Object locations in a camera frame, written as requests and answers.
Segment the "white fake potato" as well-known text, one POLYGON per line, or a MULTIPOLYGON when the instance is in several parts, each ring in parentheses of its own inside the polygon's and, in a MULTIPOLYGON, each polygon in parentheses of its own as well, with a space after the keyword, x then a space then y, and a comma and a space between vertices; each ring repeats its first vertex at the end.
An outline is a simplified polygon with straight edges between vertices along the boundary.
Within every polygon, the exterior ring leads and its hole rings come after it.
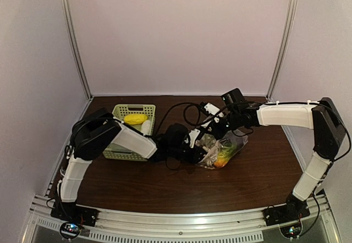
POLYGON ((152 128, 152 122, 150 120, 146 120, 141 125, 141 132, 145 135, 149 135, 152 128))

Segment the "clear zip top bag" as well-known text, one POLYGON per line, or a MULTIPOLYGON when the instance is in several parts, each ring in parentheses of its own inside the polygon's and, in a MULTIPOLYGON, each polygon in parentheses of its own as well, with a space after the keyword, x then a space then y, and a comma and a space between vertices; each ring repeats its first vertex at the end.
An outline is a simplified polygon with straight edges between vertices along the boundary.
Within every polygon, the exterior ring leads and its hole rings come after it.
POLYGON ((206 152, 197 165, 206 169, 219 169, 214 167, 214 162, 219 158, 229 162, 248 143, 248 136, 240 130, 229 131, 219 140, 210 134, 204 134, 195 143, 206 152))

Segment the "yellow fake banana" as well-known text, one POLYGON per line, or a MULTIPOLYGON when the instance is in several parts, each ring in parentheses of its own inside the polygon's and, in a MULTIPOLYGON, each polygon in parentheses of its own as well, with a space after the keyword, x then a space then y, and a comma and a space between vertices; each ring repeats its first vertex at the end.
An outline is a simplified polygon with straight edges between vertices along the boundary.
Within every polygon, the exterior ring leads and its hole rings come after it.
POLYGON ((146 114, 133 113, 124 117, 123 121, 129 125, 141 125, 149 118, 146 114))

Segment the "green plastic basket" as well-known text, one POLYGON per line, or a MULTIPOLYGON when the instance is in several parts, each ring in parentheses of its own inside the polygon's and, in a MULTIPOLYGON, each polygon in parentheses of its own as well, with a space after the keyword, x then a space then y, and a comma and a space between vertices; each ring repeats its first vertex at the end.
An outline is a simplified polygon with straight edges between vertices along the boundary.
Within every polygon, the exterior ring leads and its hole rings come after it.
POLYGON ((120 121, 121 132, 113 139, 103 151, 107 159, 118 159, 125 161, 147 161, 157 151, 155 142, 151 135, 155 124, 156 106, 153 104, 118 104, 114 107, 112 114, 120 121), (141 132, 141 125, 129 125, 123 121, 128 114, 146 114, 152 122, 149 135, 141 132))

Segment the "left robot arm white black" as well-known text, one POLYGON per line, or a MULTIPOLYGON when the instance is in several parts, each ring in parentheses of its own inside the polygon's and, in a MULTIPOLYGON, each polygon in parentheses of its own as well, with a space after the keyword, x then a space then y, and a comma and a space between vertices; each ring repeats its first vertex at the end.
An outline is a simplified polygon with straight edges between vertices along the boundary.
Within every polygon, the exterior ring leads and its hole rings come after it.
POLYGON ((57 185, 55 202, 69 207, 76 203, 78 190, 93 160, 111 144, 130 150, 152 162, 166 161, 169 157, 197 164, 204 156, 203 148, 196 145, 199 131, 188 131, 175 123, 157 136, 145 134, 102 108, 72 127, 69 144, 65 147, 68 165, 57 185))

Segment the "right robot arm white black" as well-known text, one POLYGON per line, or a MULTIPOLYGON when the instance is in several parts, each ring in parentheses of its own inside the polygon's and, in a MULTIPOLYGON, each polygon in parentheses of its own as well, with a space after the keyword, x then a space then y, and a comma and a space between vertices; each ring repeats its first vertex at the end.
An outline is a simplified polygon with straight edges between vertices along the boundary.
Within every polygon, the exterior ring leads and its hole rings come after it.
POLYGON ((286 200, 286 212, 297 216, 306 207, 306 200, 321 184, 338 155, 342 142, 350 135, 329 97, 306 102, 256 102, 244 98, 239 89, 222 95, 222 108, 207 103, 207 118, 201 123, 210 127, 216 137, 244 127, 295 126, 313 131, 312 157, 299 181, 286 200))

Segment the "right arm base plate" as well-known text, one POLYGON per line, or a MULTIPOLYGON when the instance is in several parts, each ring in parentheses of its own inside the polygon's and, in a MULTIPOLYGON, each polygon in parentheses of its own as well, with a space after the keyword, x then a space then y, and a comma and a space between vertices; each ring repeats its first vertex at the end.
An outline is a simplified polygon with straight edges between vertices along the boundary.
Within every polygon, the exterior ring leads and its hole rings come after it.
POLYGON ((307 204, 297 210, 291 203, 281 206, 268 206, 262 213, 267 226, 298 221, 310 215, 307 204))

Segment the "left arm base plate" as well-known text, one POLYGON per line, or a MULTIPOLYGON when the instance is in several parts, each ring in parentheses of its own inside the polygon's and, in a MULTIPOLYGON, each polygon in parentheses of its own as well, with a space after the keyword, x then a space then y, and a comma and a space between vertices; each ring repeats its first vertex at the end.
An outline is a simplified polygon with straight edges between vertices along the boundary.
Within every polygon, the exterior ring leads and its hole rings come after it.
POLYGON ((63 221, 94 227, 99 211, 94 208, 77 206, 71 203, 56 203, 50 216, 63 221))

